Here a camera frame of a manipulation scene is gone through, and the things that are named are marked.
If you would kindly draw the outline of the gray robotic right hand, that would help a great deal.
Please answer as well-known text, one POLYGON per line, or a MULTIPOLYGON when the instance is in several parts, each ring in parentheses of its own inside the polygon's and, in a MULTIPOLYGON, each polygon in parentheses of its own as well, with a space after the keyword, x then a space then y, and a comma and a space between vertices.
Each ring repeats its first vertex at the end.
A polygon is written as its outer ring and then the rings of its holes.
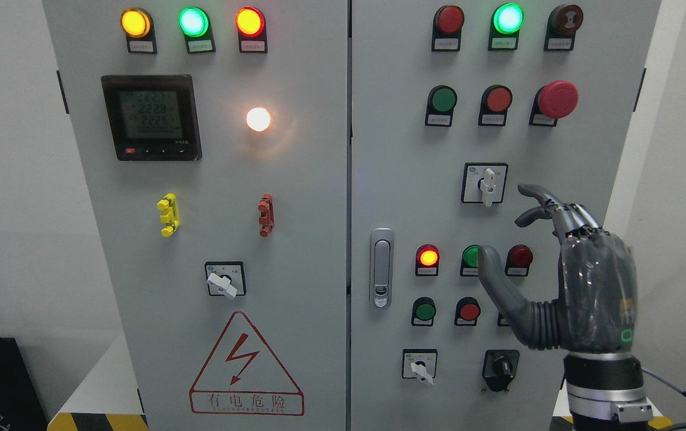
POLYGON ((527 300, 505 275, 498 251, 479 249, 479 278, 516 338, 533 350, 562 348, 582 354, 613 354, 632 348, 638 279, 630 249, 580 204, 565 204, 545 188, 520 184, 537 199, 515 219, 524 228, 550 219, 561 245, 556 300, 527 300))

